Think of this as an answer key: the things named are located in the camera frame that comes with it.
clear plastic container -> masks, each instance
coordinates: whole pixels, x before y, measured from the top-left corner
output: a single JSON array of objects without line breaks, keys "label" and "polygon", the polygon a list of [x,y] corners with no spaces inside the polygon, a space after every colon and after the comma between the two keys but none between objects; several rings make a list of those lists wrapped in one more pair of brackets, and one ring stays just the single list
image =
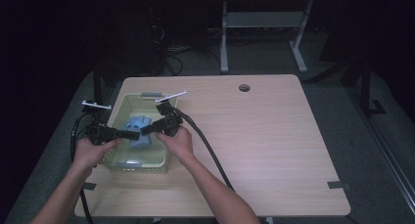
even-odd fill
[{"label": "clear plastic container", "polygon": [[[156,109],[155,99],[168,96],[162,93],[137,93],[125,95],[122,103],[115,113],[115,121],[110,127],[122,129],[132,116],[144,115],[152,121],[163,116]],[[177,98],[169,100],[171,105],[177,107]],[[167,172],[169,152],[167,147],[154,134],[150,135],[151,144],[145,148],[129,146],[129,140],[124,139],[116,149],[105,154],[102,164],[110,169],[139,172]]]}]

black clamp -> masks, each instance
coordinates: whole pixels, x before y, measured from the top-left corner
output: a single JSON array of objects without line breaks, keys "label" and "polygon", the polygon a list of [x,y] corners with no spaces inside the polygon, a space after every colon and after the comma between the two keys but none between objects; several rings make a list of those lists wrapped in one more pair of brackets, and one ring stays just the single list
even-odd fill
[{"label": "black clamp", "polygon": [[151,125],[141,128],[141,133],[148,135],[153,132],[163,132],[165,135],[173,137],[176,135],[180,124],[183,123],[181,115],[174,111],[174,107],[168,100],[162,101],[156,108],[164,117],[154,121]]}]

light wood desk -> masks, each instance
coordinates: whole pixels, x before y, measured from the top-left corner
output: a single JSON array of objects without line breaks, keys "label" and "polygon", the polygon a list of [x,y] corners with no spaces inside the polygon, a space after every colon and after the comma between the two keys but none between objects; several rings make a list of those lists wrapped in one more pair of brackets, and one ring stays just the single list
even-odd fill
[{"label": "light wood desk", "polygon": [[[241,92],[248,84],[251,91]],[[236,192],[258,216],[347,215],[350,211],[300,82],[294,75],[128,78],[125,94],[178,93],[178,108],[189,114],[216,152]],[[112,114],[109,125],[114,122]],[[221,176],[199,136],[197,158]],[[176,158],[165,174],[93,169],[85,191],[92,216],[212,216],[192,177]],[[76,215],[83,216],[80,202]]]}]

person's right hand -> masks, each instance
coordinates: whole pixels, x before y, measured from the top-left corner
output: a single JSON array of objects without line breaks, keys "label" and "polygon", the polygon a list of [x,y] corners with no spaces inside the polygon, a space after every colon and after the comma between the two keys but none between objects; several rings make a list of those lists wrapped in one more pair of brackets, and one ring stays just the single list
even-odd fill
[{"label": "person's right hand", "polygon": [[180,126],[174,137],[169,137],[162,133],[156,133],[156,136],[165,143],[168,150],[177,157],[181,163],[195,157],[193,154],[192,134],[183,126]]}]

blue object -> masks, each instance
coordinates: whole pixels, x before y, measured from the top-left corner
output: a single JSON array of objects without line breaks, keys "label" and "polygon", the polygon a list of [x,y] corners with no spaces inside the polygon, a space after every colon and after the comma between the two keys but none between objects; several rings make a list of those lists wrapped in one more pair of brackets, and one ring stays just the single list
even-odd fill
[{"label": "blue object", "polygon": [[122,127],[122,130],[134,131],[140,133],[138,140],[130,140],[129,145],[131,148],[145,148],[152,143],[150,135],[143,136],[141,134],[141,128],[150,124],[152,120],[144,115],[132,116]]}]

